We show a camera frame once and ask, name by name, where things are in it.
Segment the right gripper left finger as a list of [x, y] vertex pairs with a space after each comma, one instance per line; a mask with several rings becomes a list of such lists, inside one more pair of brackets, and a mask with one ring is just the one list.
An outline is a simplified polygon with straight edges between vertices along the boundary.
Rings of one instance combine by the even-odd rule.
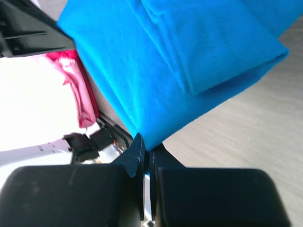
[[140, 134], [109, 164], [24, 166], [0, 192], [3, 227], [138, 227], [144, 219]]

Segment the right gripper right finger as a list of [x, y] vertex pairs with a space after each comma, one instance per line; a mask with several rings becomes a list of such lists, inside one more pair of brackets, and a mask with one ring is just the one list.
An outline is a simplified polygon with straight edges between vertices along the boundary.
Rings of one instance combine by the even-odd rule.
[[253, 168], [185, 167], [150, 151], [151, 218], [158, 227], [289, 227], [274, 181]]

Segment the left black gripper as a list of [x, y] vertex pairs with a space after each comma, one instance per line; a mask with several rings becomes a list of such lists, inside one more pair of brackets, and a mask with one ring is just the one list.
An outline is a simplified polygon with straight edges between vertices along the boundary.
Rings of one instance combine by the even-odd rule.
[[75, 49], [73, 40], [30, 0], [0, 2], [0, 56], [27, 57]]

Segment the blue t shirt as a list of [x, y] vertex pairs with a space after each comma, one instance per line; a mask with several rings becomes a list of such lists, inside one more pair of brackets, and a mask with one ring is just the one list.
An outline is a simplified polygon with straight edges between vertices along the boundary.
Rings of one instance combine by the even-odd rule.
[[151, 150], [258, 82], [288, 50], [300, 0], [70, 0], [58, 25]]

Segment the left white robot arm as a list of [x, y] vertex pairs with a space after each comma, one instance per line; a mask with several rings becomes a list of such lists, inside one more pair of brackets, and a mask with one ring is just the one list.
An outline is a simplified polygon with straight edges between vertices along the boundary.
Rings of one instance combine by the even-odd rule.
[[73, 41], [36, 0], [0, 3], [0, 179], [70, 162], [63, 135], [96, 129], [98, 106]]

